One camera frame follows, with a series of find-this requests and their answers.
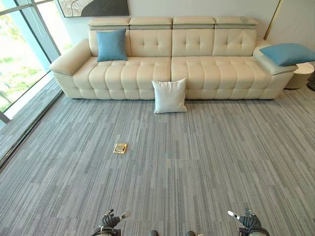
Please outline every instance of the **cream leather sofa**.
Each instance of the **cream leather sofa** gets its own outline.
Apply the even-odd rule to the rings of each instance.
[[[296,66],[277,66],[245,17],[93,18],[50,66],[71,98],[154,99],[151,80],[187,79],[187,99],[273,99]],[[128,61],[97,62],[96,32],[126,28]]]

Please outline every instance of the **glass window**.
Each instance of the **glass window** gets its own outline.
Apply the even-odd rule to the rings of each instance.
[[[20,11],[0,16],[0,111],[47,72],[49,61]]]
[[[16,7],[14,0],[0,0],[0,11]]]
[[[39,4],[37,7],[59,51],[63,54],[72,47],[72,44],[55,2]]]

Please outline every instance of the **side table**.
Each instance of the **side table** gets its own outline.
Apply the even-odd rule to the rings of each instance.
[[[296,65],[298,69],[294,71],[292,79],[285,86],[286,89],[299,89],[304,86],[307,79],[314,72],[314,67],[308,62]]]

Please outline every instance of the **gray carpet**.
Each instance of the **gray carpet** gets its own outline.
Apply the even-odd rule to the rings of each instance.
[[[0,235],[89,235],[114,208],[124,236],[232,236],[244,207],[271,235],[315,235],[314,92],[186,105],[62,95],[0,174]]]
[[[0,167],[21,138],[26,135],[26,131],[34,126],[34,122],[60,96],[61,92],[58,82],[52,79],[8,124],[3,127],[0,124]]]

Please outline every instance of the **window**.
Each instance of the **window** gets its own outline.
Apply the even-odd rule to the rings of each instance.
[[[53,0],[0,0],[0,120],[51,80],[50,63],[70,47]]]
[[[49,71],[50,62],[19,11],[0,16],[0,51],[0,111],[4,112]]]

